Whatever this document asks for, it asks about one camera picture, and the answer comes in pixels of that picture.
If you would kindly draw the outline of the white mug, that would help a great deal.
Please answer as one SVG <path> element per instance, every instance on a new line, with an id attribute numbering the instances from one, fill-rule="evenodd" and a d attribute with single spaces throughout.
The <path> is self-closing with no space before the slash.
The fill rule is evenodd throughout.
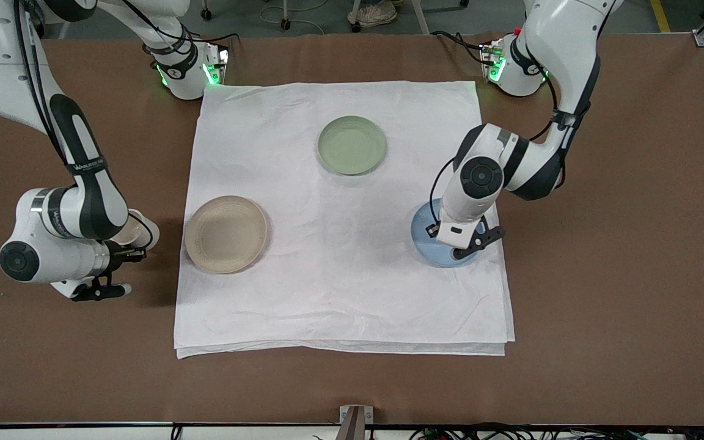
<path id="1" fill-rule="evenodd" d="M 123 247 L 145 248 L 146 251 L 150 251 L 159 242 L 159 238 L 158 225 L 145 217 L 142 212 L 129 208 L 125 225 L 110 240 Z"/>

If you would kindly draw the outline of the blue plate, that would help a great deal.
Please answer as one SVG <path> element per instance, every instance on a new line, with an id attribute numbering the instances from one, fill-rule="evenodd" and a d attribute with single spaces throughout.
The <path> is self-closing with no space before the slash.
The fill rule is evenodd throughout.
<path id="1" fill-rule="evenodd" d="M 452 247 L 438 242 L 436 238 L 428 236 L 427 227 L 434 223 L 435 220 L 428 203 L 422 204 L 414 213 L 411 220 L 412 242 L 425 261 L 441 268 L 457 268 L 477 259 L 477 253 L 462 259 L 455 259 L 453 257 Z"/>

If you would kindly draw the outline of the beige grey plate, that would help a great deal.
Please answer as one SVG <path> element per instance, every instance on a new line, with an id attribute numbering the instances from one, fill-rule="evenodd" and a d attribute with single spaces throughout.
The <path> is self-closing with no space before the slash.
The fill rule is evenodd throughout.
<path id="1" fill-rule="evenodd" d="M 268 239 L 260 206 L 227 195 L 204 203 L 188 220 L 185 250 L 193 264 L 213 274 L 232 274 L 254 263 Z"/>

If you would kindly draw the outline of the green plate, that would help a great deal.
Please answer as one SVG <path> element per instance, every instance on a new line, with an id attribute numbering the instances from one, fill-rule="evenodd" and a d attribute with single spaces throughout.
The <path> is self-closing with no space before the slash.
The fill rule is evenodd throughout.
<path id="1" fill-rule="evenodd" d="M 387 153 L 387 137 L 377 123 L 361 116 L 335 118 L 321 129 L 316 153 L 322 165 L 338 175 L 372 172 Z"/>

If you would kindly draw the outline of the white cloth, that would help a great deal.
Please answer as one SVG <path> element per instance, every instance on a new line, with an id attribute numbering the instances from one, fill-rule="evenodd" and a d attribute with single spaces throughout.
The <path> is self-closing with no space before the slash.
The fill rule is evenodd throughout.
<path id="1" fill-rule="evenodd" d="M 343 116 L 383 129 L 386 156 L 372 172 L 343 176 L 320 162 L 319 134 Z M 481 122 L 472 81 L 207 86 L 185 220 L 209 200 L 245 197 L 265 212 L 268 237 L 234 274 L 202 270 L 183 240 L 177 356 L 505 354 L 515 332 L 502 243 L 441 268 L 411 237 L 436 174 Z"/>

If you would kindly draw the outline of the beige sneakers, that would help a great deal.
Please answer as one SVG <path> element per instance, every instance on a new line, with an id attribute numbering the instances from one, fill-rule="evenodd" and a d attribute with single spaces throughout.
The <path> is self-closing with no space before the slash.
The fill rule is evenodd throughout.
<path id="1" fill-rule="evenodd" d="M 349 12 L 350 24 L 357 23 L 360 28 L 374 28 L 393 23 L 398 17 L 398 8 L 403 0 L 361 0 L 356 14 Z"/>

